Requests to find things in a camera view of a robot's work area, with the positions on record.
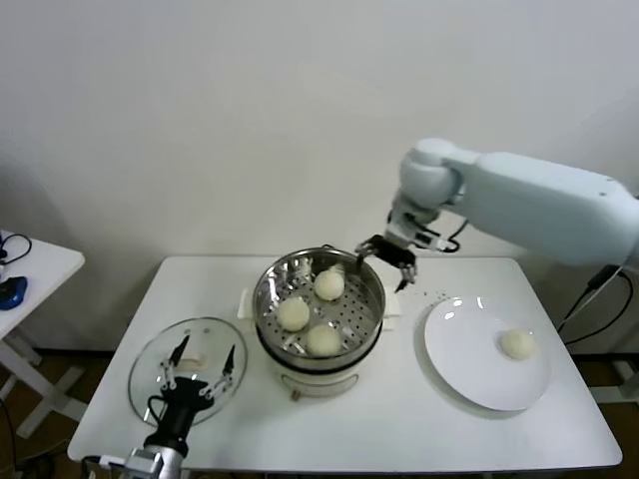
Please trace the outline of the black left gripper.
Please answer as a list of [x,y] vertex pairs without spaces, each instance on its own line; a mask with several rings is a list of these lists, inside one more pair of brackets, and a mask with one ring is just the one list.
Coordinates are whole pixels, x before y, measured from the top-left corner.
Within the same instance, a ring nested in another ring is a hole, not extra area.
[[147,400],[147,407],[157,426],[156,431],[145,439],[145,447],[167,447],[178,453],[188,453],[187,437],[195,416],[208,408],[208,399],[226,393],[234,384],[235,345],[227,355],[220,377],[213,382],[206,385],[201,380],[178,378],[190,374],[186,366],[181,366],[190,338],[189,334],[185,335],[160,363],[161,393]]

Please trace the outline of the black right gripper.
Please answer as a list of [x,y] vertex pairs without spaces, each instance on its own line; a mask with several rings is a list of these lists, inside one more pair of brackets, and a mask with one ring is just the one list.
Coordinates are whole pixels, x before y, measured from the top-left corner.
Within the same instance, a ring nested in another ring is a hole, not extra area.
[[381,235],[375,235],[361,242],[354,250],[356,255],[355,270],[360,272],[364,260],[369,256],[376,256],[380,260],[397,267],[401,279],[395,289],[395,293],[406,289],[415,283],[416,266],[415,255],[407,248],[401,247]]

